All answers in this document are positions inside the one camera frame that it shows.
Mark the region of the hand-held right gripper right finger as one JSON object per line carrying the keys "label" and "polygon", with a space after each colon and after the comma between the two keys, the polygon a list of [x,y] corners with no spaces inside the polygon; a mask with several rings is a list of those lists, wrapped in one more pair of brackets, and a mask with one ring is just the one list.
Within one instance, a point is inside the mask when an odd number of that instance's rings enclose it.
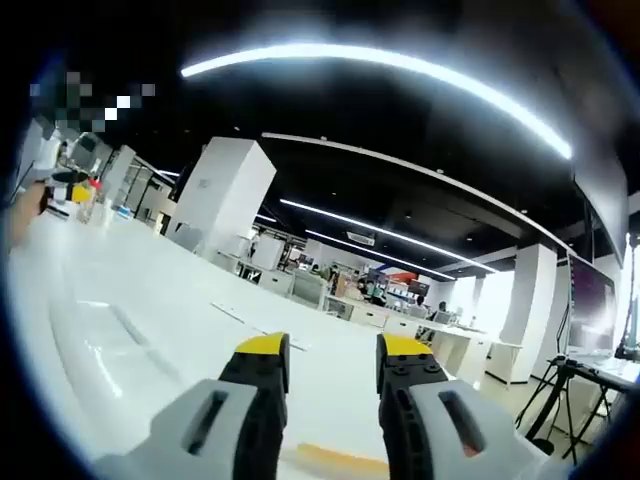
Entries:
{"label": "hand-held right gripper right finger", "polygon": [[550,458],[517,432],[512,417],[449,378],[426,345],[378,335],[376,373],[391,478],[551,478]]}

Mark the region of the person's left hand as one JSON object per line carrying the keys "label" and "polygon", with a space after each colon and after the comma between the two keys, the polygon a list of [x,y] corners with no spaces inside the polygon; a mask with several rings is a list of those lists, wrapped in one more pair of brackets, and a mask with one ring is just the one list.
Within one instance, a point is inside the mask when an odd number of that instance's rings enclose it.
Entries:
{"label": "person's left hand", "polygon": [[42,213],[45,195],[45,183],[36,181],[17,196],[9,212],[9,248],[21,242],[32,220]]}

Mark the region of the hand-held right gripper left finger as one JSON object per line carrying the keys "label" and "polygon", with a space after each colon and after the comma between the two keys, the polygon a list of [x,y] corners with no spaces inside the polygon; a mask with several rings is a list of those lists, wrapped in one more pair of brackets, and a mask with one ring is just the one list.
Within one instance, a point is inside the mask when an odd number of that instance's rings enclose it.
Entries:
{"label": "hand-held right gripper left finger", "polygon": [[287,425],[289,336],[239,344],[217,379],[169,403],[138,446],[95,462],[100,479],[274,479]]}

